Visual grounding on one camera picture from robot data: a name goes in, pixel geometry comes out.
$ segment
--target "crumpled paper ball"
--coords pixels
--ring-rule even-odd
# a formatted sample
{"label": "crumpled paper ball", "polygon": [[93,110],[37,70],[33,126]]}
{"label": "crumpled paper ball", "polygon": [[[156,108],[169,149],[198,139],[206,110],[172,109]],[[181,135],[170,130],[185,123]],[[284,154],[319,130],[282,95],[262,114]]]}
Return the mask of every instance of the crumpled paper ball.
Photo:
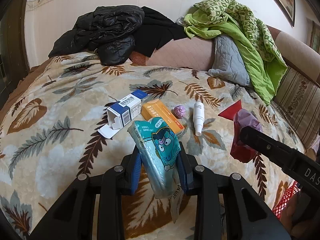
{"label": "crumpled paper ball", "polygon": [[182,119],[186,115],[186,108],[184,106],[176,106],[174,108],[174,113],[178,117],[178,119]]}

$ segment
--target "striped sofa fabric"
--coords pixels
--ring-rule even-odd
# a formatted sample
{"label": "striped sofa fabric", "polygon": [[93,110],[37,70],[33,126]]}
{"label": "striped sofa fabric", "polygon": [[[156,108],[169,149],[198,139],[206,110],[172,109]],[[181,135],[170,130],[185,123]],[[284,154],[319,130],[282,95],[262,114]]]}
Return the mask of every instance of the striped sofa fabric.
{"label": "striped sofa fabric", "polygon": [[308,149],[320,127],[320,55],[287,33],[269,29],[289,67],[273,100]]}
{"label": "striped sofa fabric", "polygon": [[289,67],[274,102],[305,148],[311,147],[320,126],[320,88]]}

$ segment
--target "bed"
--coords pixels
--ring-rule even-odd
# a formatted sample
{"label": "bed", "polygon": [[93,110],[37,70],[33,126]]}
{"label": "bed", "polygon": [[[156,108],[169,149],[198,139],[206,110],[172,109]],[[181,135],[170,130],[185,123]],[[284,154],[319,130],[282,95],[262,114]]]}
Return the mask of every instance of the bed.
{"label": "bed", "polygon": [[[32,232],[77,175],[103,174],[132,153],[134,141],[127,132],[131,123],[112,139],[103,138],[97,129],[108,122],[106,108],[136,89],[148,94],[143,102],[159,98],[169,109],[186,107],[181,119],[185,129],[178,138],[198,163],[218,174],[238,172],[270,208],[278,203],[292,179],[259,153],[249,163],[233,159],[233,122],[218,117],[241,99],[265,134],[304,152],[288,123],[254,90],[189,68],[139,66],[130,60],[103,66],[96,54],[81,52],[37,67],[0,112],[1,209],[21,238]],[[196,101],[205,106],[200,137],[194,136],[192,122]],[[123,197],[122,207],[126,239],[193,239],[196,198],[183,198],[173,224],[169,201],[154,198],[143,170],[136,194]],[[97,208],[94,219],[95,239]]]}

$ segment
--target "quilted pillow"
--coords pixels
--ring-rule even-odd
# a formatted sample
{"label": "quilted pillow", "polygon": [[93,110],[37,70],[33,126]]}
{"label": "quilted pillow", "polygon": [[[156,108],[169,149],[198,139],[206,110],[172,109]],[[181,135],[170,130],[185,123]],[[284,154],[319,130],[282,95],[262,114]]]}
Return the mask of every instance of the quilted pillow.
{"label": "quilted pillow", "polygon": [[252,87],[249,74],[233,39],[222,34],[217,36],[215,40],[215,60],[212,69],[208,71],[209,74],[241,86]]}

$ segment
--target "white spray bottle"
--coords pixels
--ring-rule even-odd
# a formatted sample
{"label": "white spray bottle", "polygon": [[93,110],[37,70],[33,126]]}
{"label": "white spray bottle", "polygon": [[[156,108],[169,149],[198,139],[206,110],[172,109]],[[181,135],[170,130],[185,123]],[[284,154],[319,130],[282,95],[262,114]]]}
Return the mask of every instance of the white spray bottle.
{"label": "white spray bottle", "polygon": [[204,123],[204,105],[201,102],[196,102],[193,105],[193,122],[195,124],[196,136],[201,136]]}

